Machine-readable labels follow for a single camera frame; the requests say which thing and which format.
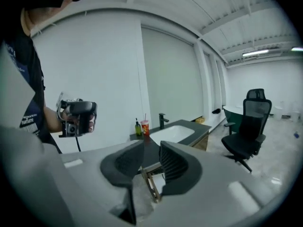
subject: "chair base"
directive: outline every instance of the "chair base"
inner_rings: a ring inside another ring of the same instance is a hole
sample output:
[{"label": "chair base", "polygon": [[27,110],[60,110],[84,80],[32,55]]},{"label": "chair base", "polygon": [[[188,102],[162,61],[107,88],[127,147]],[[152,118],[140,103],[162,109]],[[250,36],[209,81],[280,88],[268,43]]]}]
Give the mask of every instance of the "chair base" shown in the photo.
[{"label": "chair base", "polygon": [[235,155],[232,155],[232,156],[225,156],[225,157],[227,157],[227,158],[229,158],[229,159],[232,159],[232,160],[235,160],[235,162],[238,162],[238,161],[239,161],[247,170],[249,170],[250,173],[252,172],[252,169],[247,165],[247,163],[246,163],[243,159],[238,158],[238,157],[236,157]]}]

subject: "black office chair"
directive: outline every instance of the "black office chair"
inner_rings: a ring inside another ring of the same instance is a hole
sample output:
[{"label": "black office chair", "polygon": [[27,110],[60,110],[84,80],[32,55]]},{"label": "black office chair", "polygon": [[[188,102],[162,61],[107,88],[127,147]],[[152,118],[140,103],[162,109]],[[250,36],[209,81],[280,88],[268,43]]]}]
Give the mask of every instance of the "black office chair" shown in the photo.
[{"label": "black office chair", "polygon": [[247,92],[246,98],[266,99],[264,94],[264,89],[262,88],[251,89]]},{"label": "black office chair", "polygon": [[262,142],[266,136],[263,134],[269,112],[271,101],[267,99],[250,98],[243,101],[243,118],[239,127],[239,133],[232,134],[231,126],[235,123],[225,124],[229,127],[230,135],[222,138],[223,145],[233,154],[226,156],[235,162],[240,162],[250,173],[252,169],[246,164],[245,159],[259,153]]}]

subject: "dark gray countertop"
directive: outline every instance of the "dark gray countertop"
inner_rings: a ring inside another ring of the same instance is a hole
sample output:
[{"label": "dark gray countertop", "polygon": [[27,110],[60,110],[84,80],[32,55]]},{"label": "dark gray countertop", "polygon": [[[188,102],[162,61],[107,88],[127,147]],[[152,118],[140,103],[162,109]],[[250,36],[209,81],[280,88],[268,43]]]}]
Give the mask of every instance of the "dark gray countertop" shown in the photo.
[{"label": "dark gray countertop", "polygon": [[[210,126],[191,121],[178,120],[176,122],[166,124],[165,129],[174,125],[181,125],[195,131],[195,133],[179,142],[180,144],[187,146],[193,146],[197,141],[202,139],[211,128]],[[160,127],[153,128],[150,130],[150,134],[158,131],[160,131]],[[130,140],[144,140],[143,168],[148,168],[159,162],[159,146],[149,136],[143,136],[143,134],[142,136],[137,136],[136,134],[132,134],[130,135]]]}]

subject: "chair armrest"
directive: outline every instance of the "chair armrest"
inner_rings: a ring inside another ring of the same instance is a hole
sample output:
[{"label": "chair armrest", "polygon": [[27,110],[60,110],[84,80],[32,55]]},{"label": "chair armrest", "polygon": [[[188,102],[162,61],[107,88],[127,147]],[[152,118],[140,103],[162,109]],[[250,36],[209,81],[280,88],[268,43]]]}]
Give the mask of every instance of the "chair armrest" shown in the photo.
[{"label": "chair armrest", "polygon": [[225,125],[224,125],[224,127],[231,127],[231,126],[233,126],[234,124],[236,124],[236,123],[226,123]]},{"label": "chair armrest", "polygon": [[264,134],[260,134],[255,141],[257,141],[258,143],[262,143],[264,140],[266,139],[266,136]]}]

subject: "green bathtub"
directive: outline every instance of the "green bathtub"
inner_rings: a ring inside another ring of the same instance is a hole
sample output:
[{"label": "green bathtub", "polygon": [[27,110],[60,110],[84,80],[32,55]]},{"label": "green bathtub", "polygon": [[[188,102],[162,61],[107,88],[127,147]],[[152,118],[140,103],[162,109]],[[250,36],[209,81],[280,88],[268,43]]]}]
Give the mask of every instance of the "green bathtub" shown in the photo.
[{"label": "green bathtub", "polygon": [[236,123],[232,126],[232,131],[239,133],[239,127],[242,121],[243,116],[243,108],[232,107],[232,106],[224,106],[223,107],[226,120],[228,123]]}]

